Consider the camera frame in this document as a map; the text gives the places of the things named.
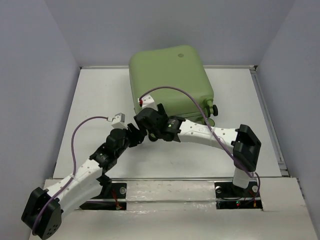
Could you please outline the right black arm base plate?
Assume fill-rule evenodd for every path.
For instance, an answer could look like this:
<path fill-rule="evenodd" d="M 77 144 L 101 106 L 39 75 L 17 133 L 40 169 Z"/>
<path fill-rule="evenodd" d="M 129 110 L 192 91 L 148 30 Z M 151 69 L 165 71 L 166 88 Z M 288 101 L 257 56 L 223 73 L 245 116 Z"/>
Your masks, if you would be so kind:
<path fill-rule="evenodd" d="M 214 186 L 218 210 L 263 209 L 256 181 L 250 181 L 245 189 L 231 181 L 216 182 Z"/>

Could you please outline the green hard-shell suitcase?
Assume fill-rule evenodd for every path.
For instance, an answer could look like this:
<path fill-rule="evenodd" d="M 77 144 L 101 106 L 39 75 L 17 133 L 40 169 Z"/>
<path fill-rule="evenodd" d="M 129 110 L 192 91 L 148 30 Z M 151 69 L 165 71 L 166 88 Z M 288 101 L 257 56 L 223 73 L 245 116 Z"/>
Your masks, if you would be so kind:
<path fill-rule="evenodd" d="M 211 126 L 211 116 L 218 115 L 214 90 L 196 49 L 190 45 L 140 51 L 129 60 L 129 79 L 138 114 L 142 108 L 139 97 L 152 96 L 162 104 L 166 114 Z"/>

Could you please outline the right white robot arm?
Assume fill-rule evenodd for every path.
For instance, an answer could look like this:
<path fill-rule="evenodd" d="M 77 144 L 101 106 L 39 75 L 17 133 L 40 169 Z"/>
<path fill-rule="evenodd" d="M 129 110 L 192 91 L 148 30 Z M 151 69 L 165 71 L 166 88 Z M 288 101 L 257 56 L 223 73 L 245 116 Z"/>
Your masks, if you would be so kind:
<path fill-rule="evenodd" d="M 195 143 L 224 150 L 235 167 L 230 190 L 242 196 L 257 168 L 262 143 L 245 124 L 238 128 L 218 128 L 192 122 L 180 116 L 168 116 L 161 104 L 158 110 L 146 107 L 135 117 L 140 130 L 166 142 Z"/>

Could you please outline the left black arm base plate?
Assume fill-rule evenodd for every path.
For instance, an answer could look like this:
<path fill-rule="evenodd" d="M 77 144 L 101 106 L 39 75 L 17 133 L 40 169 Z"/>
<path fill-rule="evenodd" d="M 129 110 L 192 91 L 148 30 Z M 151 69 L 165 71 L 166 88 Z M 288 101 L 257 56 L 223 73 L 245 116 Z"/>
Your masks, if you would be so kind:
<path fill-rule="evenodd" d="M 127 183 L 113 182 L 103 187 L 98 196 L 86 201 L 79 208 L 95 211 L 125 211 L 127 209 Z"/>

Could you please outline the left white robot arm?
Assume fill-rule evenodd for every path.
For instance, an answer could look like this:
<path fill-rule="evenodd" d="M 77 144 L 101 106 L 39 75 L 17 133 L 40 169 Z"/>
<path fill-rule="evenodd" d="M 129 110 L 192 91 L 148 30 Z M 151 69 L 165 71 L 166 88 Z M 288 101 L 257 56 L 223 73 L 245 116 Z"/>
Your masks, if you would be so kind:
<path fill-rule="evenodd" d="M 50 238 L 62 224 L 63 217 L 96 195 L 110 194 L 111 180 L 105 174 L 113 168 L 127 148 L 141 144 L 147 132 L 128 124 L 115 128 L 106 141 L 81 165 L 60 182 L 34 189 L 27 200 L 21 220 L 34 236 Z"/>

